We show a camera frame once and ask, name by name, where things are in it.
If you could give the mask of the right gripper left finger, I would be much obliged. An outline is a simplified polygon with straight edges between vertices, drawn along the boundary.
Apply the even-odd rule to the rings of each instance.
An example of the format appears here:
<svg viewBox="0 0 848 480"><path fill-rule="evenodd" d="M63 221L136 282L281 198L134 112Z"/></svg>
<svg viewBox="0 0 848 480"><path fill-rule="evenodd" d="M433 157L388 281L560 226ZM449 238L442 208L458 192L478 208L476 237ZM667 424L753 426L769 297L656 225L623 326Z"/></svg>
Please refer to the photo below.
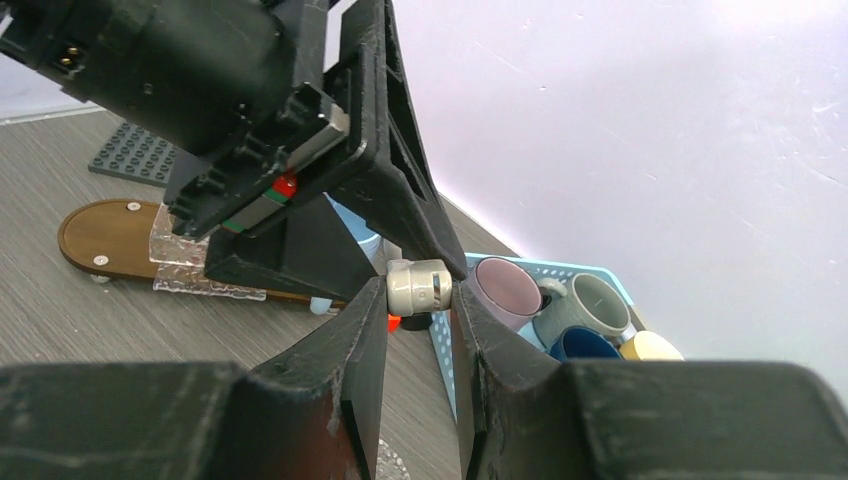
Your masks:
<svg viewBox="0 0 848 480"><path fill-rule="evenodd" d="M247 369L232 362L1 371L5 479L372 479L387 286Z"/></svg>

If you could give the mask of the light blue mug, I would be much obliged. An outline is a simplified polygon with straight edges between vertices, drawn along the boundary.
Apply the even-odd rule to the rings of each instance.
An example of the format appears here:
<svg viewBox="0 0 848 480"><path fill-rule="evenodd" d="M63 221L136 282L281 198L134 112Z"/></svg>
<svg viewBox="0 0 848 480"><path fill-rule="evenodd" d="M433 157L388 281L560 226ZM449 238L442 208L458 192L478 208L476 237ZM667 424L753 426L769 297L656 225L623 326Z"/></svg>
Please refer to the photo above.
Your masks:
<svg viewBox="0 0 848 480"><path fill-rule="evenodd" d="M369 261L374 262L382 244L382 237L376 232L370 230L367 227L365 220L353 211L330 197L328 197L328 200L348 231L357 241L365 256ZM326 298L312 297L310 299L309 308L315 315L327 314L332 309L332 301Z"/></svg>

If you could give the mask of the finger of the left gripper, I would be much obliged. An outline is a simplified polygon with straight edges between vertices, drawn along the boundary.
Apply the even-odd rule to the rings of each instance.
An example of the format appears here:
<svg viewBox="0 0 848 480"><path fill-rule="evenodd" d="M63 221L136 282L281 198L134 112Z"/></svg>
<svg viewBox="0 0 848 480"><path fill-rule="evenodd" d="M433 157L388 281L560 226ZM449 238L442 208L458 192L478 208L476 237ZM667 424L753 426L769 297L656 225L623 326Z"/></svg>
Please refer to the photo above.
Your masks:
<svg viewBox="0 0 848 480"><path fill-rule="evenodd" d="M218 230L204 274L221 283L342 302L377 275L324 196L255 238Z"/></svg>
<svg viewBox="0 0 848 480"><path fill-rule="evenodd" d="M439 259L465 278L465 254L429 172L392 2L355 1L344 11L339 61L325 84L351 120L331 156L330 196L406 258Z"/></svg>

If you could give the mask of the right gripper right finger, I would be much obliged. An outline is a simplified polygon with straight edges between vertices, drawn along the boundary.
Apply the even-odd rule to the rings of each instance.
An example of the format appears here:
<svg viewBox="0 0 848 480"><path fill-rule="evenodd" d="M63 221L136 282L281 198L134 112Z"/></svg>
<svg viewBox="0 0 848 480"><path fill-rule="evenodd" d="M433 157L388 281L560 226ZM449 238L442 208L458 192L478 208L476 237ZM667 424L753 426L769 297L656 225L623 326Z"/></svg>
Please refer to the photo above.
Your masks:
<svg viewBox="0 0 848 480"><path fill-rule="evenodd" d="M559 362L482 333L466 479L843 479L847 415L788 363Z"/></svg>

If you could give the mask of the clear acrylic toothbrush holder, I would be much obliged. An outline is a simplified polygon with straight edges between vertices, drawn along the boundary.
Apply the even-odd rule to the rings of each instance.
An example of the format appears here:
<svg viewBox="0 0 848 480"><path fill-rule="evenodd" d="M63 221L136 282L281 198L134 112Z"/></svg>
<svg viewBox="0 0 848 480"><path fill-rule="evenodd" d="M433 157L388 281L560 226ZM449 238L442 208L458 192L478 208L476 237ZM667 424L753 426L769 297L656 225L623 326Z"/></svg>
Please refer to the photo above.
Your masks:
<svg viewBox="0 0 848 480"><path fill-rule="evenodd" d="M264 301L267 291L210 280L204 274L209 239L187 240L172 233L174 217L160 204L149 237L149 260L156 267L153 289L172 293Z"/></svg>

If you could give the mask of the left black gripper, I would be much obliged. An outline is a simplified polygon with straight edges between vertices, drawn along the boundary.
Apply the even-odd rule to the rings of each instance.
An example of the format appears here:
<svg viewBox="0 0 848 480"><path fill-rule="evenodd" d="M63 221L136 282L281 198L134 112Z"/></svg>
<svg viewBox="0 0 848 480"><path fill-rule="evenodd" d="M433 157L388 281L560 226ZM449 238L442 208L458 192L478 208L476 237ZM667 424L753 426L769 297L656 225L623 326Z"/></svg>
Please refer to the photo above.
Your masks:
<svg viewBox="0 0 848 480"><path fill-rule="evenodd" d="M323 91L326 1L5 1L2 53L188 152L175 234L243 233L349 134Z"/></svg>

